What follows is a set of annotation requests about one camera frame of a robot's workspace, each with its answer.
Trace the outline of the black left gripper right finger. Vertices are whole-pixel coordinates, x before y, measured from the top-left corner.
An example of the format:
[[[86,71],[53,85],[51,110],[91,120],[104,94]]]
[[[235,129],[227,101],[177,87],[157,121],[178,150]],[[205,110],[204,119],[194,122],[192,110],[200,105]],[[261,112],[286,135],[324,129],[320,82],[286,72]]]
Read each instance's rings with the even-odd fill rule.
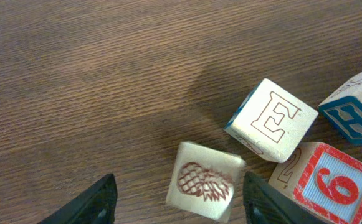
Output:
[[[242,188],[248,224],[319,224],[322,221],[251,171]]]

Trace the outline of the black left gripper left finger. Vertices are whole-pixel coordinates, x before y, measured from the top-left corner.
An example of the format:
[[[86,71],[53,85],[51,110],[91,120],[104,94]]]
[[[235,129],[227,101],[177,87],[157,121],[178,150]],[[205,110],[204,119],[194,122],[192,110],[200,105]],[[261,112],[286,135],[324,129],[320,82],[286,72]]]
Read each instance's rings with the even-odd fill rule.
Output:
[[[117,197],[115,176],[107,174],[40,224],[114,224]]]

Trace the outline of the pineapple green B block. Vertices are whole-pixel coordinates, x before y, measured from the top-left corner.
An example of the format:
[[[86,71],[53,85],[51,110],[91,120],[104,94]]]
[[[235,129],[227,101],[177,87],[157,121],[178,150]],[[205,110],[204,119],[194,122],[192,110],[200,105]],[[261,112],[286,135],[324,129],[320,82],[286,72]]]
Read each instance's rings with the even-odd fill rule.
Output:
[[[227,223],[246,162],[240,156],[190,141],[181,142],[166,204]]]

